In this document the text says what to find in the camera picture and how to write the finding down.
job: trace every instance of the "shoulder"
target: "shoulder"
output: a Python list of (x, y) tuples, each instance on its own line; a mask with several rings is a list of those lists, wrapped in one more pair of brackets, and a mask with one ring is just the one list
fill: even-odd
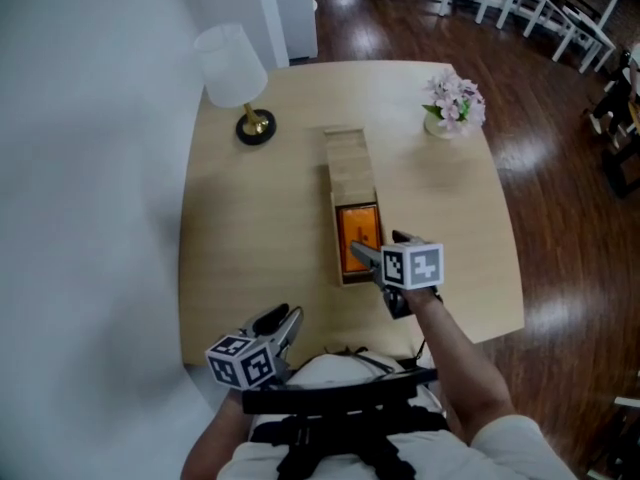
[(538, 424), (524, 416), (505, 416), (489, 423), (473, 438), (471, 447), (525, 478), (575, 479)]

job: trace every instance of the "forearm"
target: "forearm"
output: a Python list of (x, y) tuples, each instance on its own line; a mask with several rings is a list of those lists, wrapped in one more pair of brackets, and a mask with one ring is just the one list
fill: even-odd
[(431, 290), (406, 294), (438, 368), (442, 390), (467, 439), (487, 423), (514, 413), (498, 369), (471, 343)]
[(240, 393), (230, 391), (216, 417), (196, 441), (182, 468), (182, 480), (214, 480), (238, 446), (246, 442), (253, 416), (242, 411)]
[(636, 91), (638, 90), (638, 64), (636, 61), (632, 60), (629, 65), (630, 72), (630, 82), (631, 82), (631, 94), (629, 95), (630, 99), (635, 101)]

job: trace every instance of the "lamp base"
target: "lamp base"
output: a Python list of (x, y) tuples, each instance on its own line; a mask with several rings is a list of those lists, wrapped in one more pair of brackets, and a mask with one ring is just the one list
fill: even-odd
[(256, 109), (252, 112), (259, 118), (259, 122), (255, 123), (255, 119), (250, 119), (247, 114), (243, 115), (236, 124), (236, 135), (247, 146), (259, 146), (275, 135), (276, 118), (268, 110)]

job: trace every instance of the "hardwood floor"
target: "hardwood floor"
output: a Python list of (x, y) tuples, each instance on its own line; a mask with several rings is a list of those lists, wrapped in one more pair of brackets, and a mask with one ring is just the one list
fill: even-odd
[(558, 37), (497, 11), (439, 0), (317, 0), (318, 62), (449, 62), (487, 100), (484, 127), (507, 199), (525, 298), (524, 330), (483, 347), (518, 410), (580, 473), (620, 394), (638, 393), (640, 191), (618, 200), (600, 169), (606, 143), (581, 118), (605, 80), (555, 64)]

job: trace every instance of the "white vase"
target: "white vase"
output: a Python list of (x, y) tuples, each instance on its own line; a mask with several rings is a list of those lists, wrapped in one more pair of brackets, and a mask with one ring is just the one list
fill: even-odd
[(460, 133), (450, 132), (444, 126), (440, 126), (440, 121), (441, 119), (438, 116), (427, 112), (424, 116), (424, 129), (427, 133), (440, 137), (441, 139), (451, 140), (460, 137)]

